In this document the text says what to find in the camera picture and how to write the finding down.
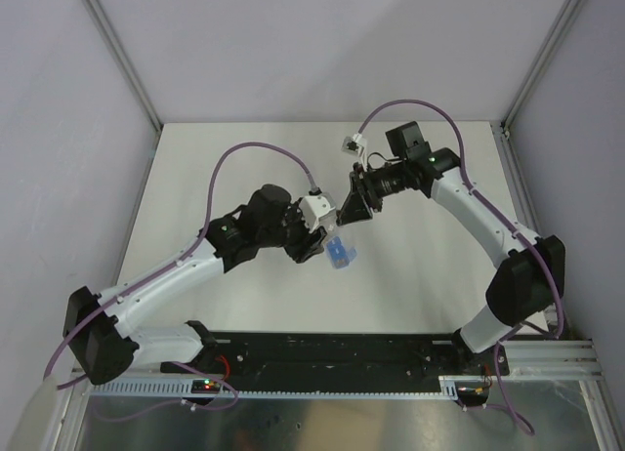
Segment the blue pill organizer box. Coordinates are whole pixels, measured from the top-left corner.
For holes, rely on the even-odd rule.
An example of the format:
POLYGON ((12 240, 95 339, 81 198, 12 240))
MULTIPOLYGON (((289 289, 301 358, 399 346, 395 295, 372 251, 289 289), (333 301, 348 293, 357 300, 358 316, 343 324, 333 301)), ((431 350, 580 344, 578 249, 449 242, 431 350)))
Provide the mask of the blue pill organizer box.
POLYGON ((356 257, 355 247, 347 246, 339 236, 326 242, 325 253, 334 269, 348 267, 356 257))

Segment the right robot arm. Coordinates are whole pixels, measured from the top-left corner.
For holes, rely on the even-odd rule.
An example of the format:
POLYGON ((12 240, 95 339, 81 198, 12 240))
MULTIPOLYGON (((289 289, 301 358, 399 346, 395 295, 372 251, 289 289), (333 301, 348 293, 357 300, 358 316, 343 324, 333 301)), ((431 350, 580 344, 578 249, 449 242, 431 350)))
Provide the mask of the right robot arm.
POLYGON ((478 242, 496 272, 484 307, 454 334, 453 366, 475 373, 486 361, 486 350, 548 306, 555 306, 561 331, 562 241, 555 235, 542 237, 499 211, 466 179, 461 158, 448 148, 432 150, 417 123, 398 126, 386 137, 393 160, 380 168, 354 164, 338 224, 368 221, 382 210, 385 197, 412 189, 449 212, 478 242))

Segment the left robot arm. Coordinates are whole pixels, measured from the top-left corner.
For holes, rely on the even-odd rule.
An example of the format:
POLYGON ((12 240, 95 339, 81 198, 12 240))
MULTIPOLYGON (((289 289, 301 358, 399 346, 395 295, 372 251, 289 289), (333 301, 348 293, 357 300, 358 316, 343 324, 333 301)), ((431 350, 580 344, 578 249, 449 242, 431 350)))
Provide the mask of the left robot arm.
POLYGON ((302 264, 322 253, 335 224, 336 206, 327 194, 318 191, 292 200, 284 188, 265 184, 152 273, 99 294, 86 286, 72 293, 63 337, 94 386, 140 366, 207 371, 216 362, 217 342, 202 322, 145 328, 148 316, 176 296, 253 260, 262 249, 283 249, 302 264))

